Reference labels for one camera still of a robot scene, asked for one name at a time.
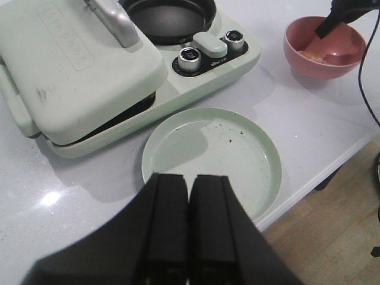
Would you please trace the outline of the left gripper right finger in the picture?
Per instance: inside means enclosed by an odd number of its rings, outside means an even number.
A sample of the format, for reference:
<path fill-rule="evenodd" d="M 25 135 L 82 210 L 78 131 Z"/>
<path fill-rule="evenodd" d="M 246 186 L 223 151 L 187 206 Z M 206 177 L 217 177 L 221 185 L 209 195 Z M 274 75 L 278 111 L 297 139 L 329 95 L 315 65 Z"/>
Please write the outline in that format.
<path fill-rule="evenodd" d="M 228 177 L 197 176 L 189 215 L 191 284 L 302 284 L 248 217 Z"/>

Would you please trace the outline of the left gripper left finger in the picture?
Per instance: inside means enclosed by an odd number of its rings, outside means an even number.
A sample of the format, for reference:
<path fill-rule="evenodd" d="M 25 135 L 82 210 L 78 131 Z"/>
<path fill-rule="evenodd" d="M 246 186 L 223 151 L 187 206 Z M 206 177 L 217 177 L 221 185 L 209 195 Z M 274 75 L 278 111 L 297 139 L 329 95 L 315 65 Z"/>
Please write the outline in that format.
<path fill-rule="evenodd" d="M 159 174 L 116 216 L 78 242 L 37 260 L 23 284 L 186 284 L 188 190 Z"/>

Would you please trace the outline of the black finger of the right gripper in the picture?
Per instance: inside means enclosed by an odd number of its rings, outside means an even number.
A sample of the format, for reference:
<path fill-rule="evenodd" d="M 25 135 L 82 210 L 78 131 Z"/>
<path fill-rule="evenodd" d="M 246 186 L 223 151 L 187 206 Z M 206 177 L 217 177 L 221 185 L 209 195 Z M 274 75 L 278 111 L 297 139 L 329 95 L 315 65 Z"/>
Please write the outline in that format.
<path fill-rule="evenodd" d="M 330 13 L 315 29 L 315 34 L 323 39 L 341 23 L 352 23 L 370 11 L 379 9 L 377 0 L 336 0 L 331 2 Z"/>

